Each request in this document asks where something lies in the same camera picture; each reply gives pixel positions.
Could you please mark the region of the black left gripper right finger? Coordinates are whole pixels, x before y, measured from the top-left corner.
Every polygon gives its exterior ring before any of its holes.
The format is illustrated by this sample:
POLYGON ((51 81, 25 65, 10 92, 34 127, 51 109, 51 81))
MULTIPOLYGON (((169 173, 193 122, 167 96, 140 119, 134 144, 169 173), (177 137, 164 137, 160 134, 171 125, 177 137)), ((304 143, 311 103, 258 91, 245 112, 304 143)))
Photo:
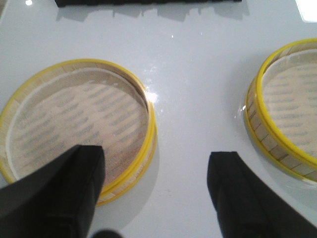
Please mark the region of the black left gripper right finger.
POLYGON ((315 238, 316 227, 272 191, 237 152, 211 152, 207 186, 225 238, 315 238))

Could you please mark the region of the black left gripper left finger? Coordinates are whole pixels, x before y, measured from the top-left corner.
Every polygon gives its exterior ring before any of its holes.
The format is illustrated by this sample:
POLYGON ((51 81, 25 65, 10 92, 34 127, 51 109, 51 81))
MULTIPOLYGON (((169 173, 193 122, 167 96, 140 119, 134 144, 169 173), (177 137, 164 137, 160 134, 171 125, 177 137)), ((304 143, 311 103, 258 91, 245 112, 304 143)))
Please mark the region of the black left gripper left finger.
POLYGON ((101 146, 70 148, 0 190, 0 236, 85 238, 104 179, 101 146))

